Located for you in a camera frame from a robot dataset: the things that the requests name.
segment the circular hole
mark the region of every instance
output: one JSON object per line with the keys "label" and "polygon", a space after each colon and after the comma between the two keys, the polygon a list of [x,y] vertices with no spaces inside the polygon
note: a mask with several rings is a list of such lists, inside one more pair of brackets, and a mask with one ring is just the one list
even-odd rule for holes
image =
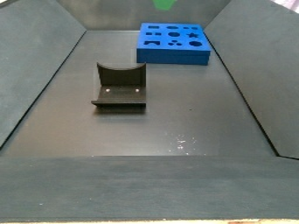
{"label": "circular hole", "polygon": [[192,41],[192,42],[190,42],[190,45],[191,45],[191,46],[202,46],[202,42],[199,42],[199,41]]}
{"label": "circular hole", "polygon": [[180,33],[179,32],[170,32],[168,35],[171,37],[180,37]]}

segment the star-shaped hole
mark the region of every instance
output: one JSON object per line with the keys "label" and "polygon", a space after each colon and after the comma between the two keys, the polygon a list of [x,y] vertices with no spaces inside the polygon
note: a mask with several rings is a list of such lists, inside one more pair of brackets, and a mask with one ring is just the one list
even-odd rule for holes
{"label": "star-shaped hole", "polygon": [[187,34],[188,36],[190,36],[190,38],[198,38],[199,37],[199,34],[196,34],[196,33],[191,33],[191,34]]}

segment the black bracket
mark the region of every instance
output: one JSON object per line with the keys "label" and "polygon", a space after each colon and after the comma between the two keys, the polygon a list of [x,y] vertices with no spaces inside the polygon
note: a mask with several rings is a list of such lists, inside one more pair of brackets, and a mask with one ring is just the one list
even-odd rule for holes
{"label": "black bracket", "polygon": [[98,107],[116,105],[146,106],[146,64],[115,69],[98,64],[100,90],[98,100],[91,103]]}

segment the shape sorter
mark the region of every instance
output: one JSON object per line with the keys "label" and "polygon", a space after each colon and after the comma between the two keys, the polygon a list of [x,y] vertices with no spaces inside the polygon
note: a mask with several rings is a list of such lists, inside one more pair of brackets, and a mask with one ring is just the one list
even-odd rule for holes
{"label": "shape sorter", "polygon": [[138,63],[208,65],[211,46],[198,24],[143,23]]}

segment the shape cutout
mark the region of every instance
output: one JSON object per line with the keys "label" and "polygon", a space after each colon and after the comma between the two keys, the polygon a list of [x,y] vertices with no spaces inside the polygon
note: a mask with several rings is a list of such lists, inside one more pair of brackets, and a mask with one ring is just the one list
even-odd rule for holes
{"label": "shape cutout", "polygon": [[179,32],[170,32],[168,35],[175,38],[182,36],[182,34]]}
{"label": "shape cutout", "polygon": [[187,34],[188,36],[190,36],[190,38],[198,38],[199,37],[199,34],[196,34],[196,33],[190,33],[190,34]]}
{"label": "shape cutout", "polygon": [[174,26],[174,25],[170,25],[170,26],[167,26],[166,28],[170,29],[170,30],[176,30],[176,29],[179,29],[179,27],[178,27],[178,26]]}
{"label": "shape cutout", "polygon": [[150,45],[150,44],[155,44],[155,45],[159,46],[160,43],[162,43],[162,42],[160,42],[160,41],[156,41],[156,40],[152,40],[152,41],[148,41],[148,40],[147,40],[147,41],[144,42],[144,45],[147,46],[147,45]]}
{"label": "shape cutout", "polygon": [[178,46],[182,46],[183,44],[182,43],[178,43],[178,40],[172,40],[171,43],[168,43],[168,46],[174,46],[174,45],[178,45]]}
{"label": "shape cutout", "polygon": [[191,46],[202,46],[202,42],[200,41],[192,41],[190,42]]}
{"label": "shape cutout", "polygon": [[159,29],[159,25],[150,25],[148,29]]}

